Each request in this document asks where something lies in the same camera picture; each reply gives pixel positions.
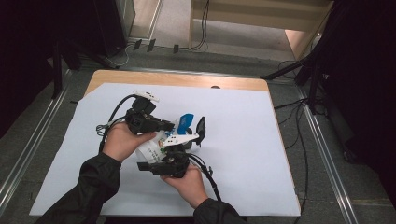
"black sleeve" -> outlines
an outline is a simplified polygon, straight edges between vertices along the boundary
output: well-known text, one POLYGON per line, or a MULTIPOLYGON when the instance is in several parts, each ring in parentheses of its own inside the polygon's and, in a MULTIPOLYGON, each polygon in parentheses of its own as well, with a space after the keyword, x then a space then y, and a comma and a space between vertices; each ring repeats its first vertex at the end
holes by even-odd
POLYGON ((96 223, 103 203, 119 190, 120 167, 119 161, 104 153, 85 161, 77 185, 36 223, 96 223))
POLYGON ((199 224, 246 223, 230 204, 213 199, 206 199, 195 209, 194 220, 199 224))

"blue object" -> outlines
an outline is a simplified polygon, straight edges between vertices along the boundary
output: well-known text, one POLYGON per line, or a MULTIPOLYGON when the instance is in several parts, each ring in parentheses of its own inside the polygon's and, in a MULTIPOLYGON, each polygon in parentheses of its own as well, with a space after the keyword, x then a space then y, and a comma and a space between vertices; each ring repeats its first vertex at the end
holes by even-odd
POLYGON ((186 134, 187 129, 191 126, 193 119, 193 114, 185 114, 181 116, 180 122, 178 123, 177 134, 186 134))

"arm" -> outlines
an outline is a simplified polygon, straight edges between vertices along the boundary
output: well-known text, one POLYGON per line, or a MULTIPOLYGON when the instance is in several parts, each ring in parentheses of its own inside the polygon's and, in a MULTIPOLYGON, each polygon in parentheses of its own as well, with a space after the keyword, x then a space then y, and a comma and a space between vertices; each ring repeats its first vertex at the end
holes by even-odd
POLYGON ((198 167, 190 165, 183 178, 162 176, 161 179, 177 189, 180 196, 195 209, 194 220, 196 223, 246 223, 231 205, 207 197, 198 167))
POLYGON ((77 185, 36 223, 95 223, 103 203, 119 190, 121 163, 154 136, 136 136, 125 123, 116 124, 108 133, 103 152, 82 164, 77 185))

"metal rail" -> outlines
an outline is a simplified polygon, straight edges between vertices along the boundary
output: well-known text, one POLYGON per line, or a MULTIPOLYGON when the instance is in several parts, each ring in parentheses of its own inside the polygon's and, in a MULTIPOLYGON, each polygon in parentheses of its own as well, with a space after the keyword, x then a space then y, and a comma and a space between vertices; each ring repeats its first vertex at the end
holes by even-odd
POLYGON ((69 78, 71 77, 71 71, 67 70, 64 75, 64 88, 58 95, 56 99, 51 100, 49 106, 41 118, 40 122, 37 124, 35 131, 30 137, 28 143, 24 147, 20 157, 9 173, 6 181, 3 183, 0 188, 0 217, 4 214, 9 201, 11 200, 12 195, 17 189, 18 185, 21 182, 21 179, 24 173, 27 170, 35 152, 38 149, 38 146, 41 143, 48 127, 50 126, 53 118, 55 117, 56 112, 59 109, 64 97, 67 93, 69 78))
MULTIPOLYGON (((300 98, 306 98, 305 91, 297 87, 300 94, 300 98)), ((329 176, 330 182, 332 184, 332 189, 335 194, 335 198, 340 206, 341 213, 344 216, 344 220, 348 224, 358 224, 358 218, 356 217, 355 211, 352 206, 352 202, 349 199, 347 190, 343 184, 343 181, 338 174, 337 168, 335 167, 334 161, 332 160, 332 154, 327 146, 325 138, 321 132, 316 116, 312 115, 310 109, 305 107, 305 115, 308 119, 309 126, 311 127, 312 133, 314 134, 315 141, 317 142, 319 153, 323 159, 323 164, 326 168, 326 172, 329 176)))

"white sheet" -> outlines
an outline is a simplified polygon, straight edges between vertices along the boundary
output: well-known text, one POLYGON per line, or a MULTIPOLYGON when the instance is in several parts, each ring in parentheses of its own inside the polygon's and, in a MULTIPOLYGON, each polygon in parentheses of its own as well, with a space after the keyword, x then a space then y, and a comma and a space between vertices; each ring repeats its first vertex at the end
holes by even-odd
MULTIPOLYGON (((152 113, 174 120, 186 113, 193 124, 206 117, 202 147, 193 145, 214 171, 224 202, 242 216, 299 216, 300 205, 270 95, 267 91, 236 91, 191 87, 109 84, 79 103, 30 215, 45 213, 78 181, 81 164, 98 153, 101 137, 95 127, 106 124, 115 106, 134 90, 150 91, 161 100, 152 113)), ((127 101, 116 118, 125 114, 127 101)), ((102 214, 112 216, 191 216, 193 210, 177 191, 151 172, 138 171, 136 156, 122 164, 120 190, 105 203, 102 214)), ((205 188, 216 198, 209 182, 205 188)))

